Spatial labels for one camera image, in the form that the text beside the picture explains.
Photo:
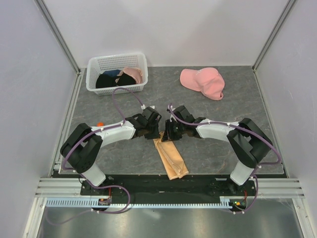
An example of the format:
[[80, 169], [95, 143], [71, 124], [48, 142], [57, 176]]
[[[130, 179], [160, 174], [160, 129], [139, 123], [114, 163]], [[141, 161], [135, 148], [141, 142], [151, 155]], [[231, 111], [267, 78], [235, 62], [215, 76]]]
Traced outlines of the left aluminium frame post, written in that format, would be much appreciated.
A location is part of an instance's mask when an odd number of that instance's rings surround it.
[[73, 54], [71, 53], [62, 33], [60, 32], [52, 14], [50, 13], [46, 3], [44, 0], [34, 0], [35, 4], [37, 5], [38, 9], [40, 10], [42, 16], [44, 17], [46, 23], [48, 24], [51, 32], [53, 33], [54, 37], [56, 38], [59, 46], [61, 47], [63, 53], [65, 54], [66, 58], [68, 59], [71, 67], [76, 72], [76, 74], [80, 74], [81, 69], [76, 62]]

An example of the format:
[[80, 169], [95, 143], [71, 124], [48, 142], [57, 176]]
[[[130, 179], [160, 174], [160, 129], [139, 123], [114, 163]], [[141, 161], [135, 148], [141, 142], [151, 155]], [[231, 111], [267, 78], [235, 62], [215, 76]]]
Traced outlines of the white plastic basket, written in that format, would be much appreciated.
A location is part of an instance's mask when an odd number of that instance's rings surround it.
[[148, 83], [147, 59], [143, 53], [125, 53], [93, 57], [88, 61], [86, 88], [98, 96], [126, 93], [118, 84], [133, 92]]

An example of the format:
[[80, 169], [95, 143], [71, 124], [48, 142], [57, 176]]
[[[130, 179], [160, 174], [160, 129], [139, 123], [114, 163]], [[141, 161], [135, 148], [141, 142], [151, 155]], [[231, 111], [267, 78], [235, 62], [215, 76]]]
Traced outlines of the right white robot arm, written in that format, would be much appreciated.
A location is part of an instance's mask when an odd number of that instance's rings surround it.
[[227, 182], [228, 192], [238, 195], [262, 159], [273, 148], [272, 141], [249, 118], [240, 122], [214, 121], [204, 117], [194, 118], [185, 106], [168, 105], [170, 119], [165, 121], [162, 141], [180, 140], [184, 134], [199, 139], [215, 139], [229, 143], [238, 162]]

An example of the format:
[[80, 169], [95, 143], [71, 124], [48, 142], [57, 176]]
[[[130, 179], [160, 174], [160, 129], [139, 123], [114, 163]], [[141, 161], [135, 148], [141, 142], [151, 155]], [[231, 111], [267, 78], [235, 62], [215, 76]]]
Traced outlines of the aluminium frame post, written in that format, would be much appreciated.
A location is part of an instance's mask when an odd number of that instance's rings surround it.
[[63, 53], [65, 54], [66, 58], [68, 59], [71, 67], [76, 72], [76, 74], [80, 74], [81, 69], [76, 62], [73, 54], [71, 53], [62, 33], [60, 32], [52, 14], [50, 13], [46, 3], [44, 0], [34, 0], [35, 4], [37, 5], [38, 9], [40, 10], [42, 16], [44, 17], [46, 23], [48, 24], [51, 32], [53, 33], [54, 37], [56, 38], [59, 46], [61, 47]]
[[270, 49], [271, 45], [273, 44], [275, 38], [277, 37], [279, 31], [281, 30], [281, 28], [283, 26], [283, 24], [287, 20], [289, 14], [291, 13], [296, 2], [297, 2], [297, 0], [288, 0], [287, 1], [285, 7], [283, 8], [280, 16], [278, 17], [273, 29], [271, 30], [266, 42], [264, 43], [259, 55], [257, 56], [253, 66], [252, 66], [253, 72], [256, 72], [257, 69], [259, 68], [260, 64], [262, 63], [268, 50]]

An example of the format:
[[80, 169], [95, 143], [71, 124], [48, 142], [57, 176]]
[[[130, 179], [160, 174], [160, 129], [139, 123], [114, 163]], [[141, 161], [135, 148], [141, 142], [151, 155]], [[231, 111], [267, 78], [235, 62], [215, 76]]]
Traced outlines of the light pink cap in basket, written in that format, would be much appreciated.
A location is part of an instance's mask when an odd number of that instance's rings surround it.
[[136, 81], [137, 84], [141, 84], [143, 82], [142, 81], [143, 74], [139, 68], [126, 67], [123, 69], [123, 72], [131, 76]]

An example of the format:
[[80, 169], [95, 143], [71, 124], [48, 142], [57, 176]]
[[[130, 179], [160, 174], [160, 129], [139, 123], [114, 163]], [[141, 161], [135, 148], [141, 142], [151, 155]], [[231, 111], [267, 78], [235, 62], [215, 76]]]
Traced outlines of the peach cloth napkin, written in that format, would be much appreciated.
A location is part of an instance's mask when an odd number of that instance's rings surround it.
[[160, 138], [154, 139], [157, 149], [169, 180], [181, 179], [189, 173], [185, 162], [172, 141], [163, 142], [163, 132]]

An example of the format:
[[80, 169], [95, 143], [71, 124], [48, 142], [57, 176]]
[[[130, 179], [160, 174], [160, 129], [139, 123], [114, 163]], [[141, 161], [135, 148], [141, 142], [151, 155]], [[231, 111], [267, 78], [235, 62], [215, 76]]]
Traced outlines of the blue cap in basket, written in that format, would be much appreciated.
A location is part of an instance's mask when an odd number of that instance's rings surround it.
[[107, 75], [109, 77], [117, 77], [118, 75], [120, 75], [121, 70], [119, 69], [114, 69], [114, 70], [107, 70], [103, 72], [103, 75]]

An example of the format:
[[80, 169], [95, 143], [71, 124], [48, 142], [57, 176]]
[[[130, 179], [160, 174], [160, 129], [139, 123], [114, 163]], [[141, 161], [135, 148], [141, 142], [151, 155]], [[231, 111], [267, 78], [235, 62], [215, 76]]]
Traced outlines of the pink baseball cap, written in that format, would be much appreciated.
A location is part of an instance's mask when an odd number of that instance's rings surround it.
[[200, 92], [209, 99], [219, 101], [223, 98], [225, 82], [216, 68], [184, 69], [180, 74], [180, 83], [185, 88]]

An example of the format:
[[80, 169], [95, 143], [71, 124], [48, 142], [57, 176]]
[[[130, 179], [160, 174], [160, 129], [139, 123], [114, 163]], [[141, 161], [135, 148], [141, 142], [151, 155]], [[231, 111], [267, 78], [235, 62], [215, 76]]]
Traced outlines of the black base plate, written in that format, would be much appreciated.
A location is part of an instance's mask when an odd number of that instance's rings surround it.
[[242, 186], [231, 181], [228, 175], [186, 175], [169, 180], [166, 175], [109, 175], [100, 185], [93, 188], [84, 181], [81, 195], [110, 195], [116, 202], [216, 203], [221, 197], [251, 197], [256, 194], [254, 181]]

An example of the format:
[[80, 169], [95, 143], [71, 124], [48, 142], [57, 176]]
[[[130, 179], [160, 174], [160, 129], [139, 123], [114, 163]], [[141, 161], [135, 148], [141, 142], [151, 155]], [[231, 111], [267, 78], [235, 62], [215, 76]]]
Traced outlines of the aluminium front rail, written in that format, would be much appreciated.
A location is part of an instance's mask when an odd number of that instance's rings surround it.
[[[304, 192], [296, 178], [260, 178], [260, 198], [304, 198]], [[42, 178], [36, 189], [36, 197], [79, 197], [81, 184], [76, 178]]]

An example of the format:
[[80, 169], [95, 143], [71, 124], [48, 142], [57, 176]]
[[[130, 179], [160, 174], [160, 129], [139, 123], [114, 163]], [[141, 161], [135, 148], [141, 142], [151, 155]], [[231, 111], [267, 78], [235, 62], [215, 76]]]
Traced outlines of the black cap in basket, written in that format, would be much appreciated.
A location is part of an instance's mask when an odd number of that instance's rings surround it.
[[137, 84], [136, 80], [128, 74], [122, 74], [121, 76], [111, 77], [109, 75], [101, 74], [97, 78], [96, 88], [109, 88], [118, 86], [128, 86]]

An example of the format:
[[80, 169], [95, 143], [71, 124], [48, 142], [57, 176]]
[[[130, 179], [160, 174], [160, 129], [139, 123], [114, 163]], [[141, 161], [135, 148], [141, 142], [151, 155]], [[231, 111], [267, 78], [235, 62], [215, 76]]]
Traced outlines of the right aluminium frame post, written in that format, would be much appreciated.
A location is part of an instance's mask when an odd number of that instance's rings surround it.
[[289, 14], [291, 13], [296, 2], [297, 2], [297, 0], [288, 0], [287, 1], [285, 7], [283, 8], [280, 16], [278, 17], [273, 29], [271, 30], [266, 42], [264, 43], [259, 55], [257, 56], [253, 66], [252, 66], [253, 72], [256, 72], [257, 69], [259, 68], [260, 64], [262, 63], [268, 50], [270, 49], [271, 45], [273, 44], [275, 38], [277, 37], [279, 31], [281, 30], [281, 28], [283, 26], [283, 24], [287, 20]]

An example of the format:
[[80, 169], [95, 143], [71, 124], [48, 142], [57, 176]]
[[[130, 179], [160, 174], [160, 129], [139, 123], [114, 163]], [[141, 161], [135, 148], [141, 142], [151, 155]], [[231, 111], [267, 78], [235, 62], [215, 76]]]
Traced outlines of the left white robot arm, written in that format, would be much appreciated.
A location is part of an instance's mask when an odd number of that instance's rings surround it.
[[103, 126], [79, 124], [60, 149], [65, 170], [74, 170], [91, 184], [92, 190], [103, 195], [109, 184], [106, 175], [96, 163], [100, 149], [109, 144], [138, 137], [158, 139], [161, 115], [152, 107], [145, 107], [141, 114], [124, 118], [123, 121]]

